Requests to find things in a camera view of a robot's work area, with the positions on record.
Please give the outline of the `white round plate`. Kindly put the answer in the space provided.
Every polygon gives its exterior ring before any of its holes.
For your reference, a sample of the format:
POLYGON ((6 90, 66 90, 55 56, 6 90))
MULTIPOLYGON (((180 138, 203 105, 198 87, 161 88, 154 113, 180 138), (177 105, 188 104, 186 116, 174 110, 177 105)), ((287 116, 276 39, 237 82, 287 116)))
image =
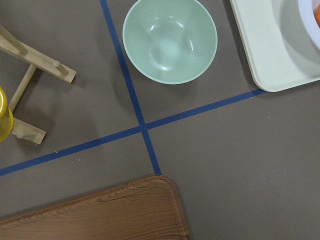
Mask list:
POLYGON ((302 24, 312 43, 320 49, 320 25, 317 22, 316 15, 320 8, 319 0, 298 0, 298 11, 302 24))

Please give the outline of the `orange fruit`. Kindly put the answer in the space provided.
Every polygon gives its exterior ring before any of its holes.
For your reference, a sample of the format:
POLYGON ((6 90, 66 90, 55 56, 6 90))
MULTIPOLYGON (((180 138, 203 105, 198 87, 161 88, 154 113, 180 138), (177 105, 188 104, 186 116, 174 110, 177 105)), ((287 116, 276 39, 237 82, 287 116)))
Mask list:
POLYGON ((317 25, 320 27, 320 4, 317 6, 317 8, 314 11, 314 18, 317 25))

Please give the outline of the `cream bear serving tray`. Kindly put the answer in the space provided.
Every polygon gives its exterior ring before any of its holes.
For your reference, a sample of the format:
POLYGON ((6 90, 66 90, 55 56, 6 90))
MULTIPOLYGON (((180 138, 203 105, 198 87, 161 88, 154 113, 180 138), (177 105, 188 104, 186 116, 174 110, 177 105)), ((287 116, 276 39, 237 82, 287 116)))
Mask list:
POLYGON ((320 50, 310 40, 297 0, 230 2, 255 84, 279 92, 320 79, 320 50))

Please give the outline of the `green bowl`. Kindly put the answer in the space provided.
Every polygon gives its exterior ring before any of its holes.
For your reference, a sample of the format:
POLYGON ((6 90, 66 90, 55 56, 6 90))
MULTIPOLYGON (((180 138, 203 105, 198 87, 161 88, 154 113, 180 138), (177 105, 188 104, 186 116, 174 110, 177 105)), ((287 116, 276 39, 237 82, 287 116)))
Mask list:
POLYGON ((158 83, 179 85, 209 68, 218 33, 198 0, 138 0, 126 14, 122 41, 140 73, 158 83))

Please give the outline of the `brown wooden cutting board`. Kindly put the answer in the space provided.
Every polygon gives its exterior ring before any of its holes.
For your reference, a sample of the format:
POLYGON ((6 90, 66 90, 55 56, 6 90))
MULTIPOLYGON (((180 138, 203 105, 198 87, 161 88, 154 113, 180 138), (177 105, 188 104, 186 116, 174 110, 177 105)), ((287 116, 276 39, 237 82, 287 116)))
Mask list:
POLYGON ((3 240, 188 240, 177 189, 151 175, 0 222, 3 240))

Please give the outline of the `yellow mug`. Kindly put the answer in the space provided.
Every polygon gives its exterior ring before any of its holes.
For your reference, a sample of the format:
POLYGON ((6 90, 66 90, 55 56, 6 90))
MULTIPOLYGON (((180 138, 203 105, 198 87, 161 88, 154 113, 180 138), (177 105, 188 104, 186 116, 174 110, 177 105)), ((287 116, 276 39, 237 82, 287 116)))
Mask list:
POLYGON ((9 108, 7 95, 0 88, 0 142, 2 143, 11 133, 14 126, 13 113, 9 108))

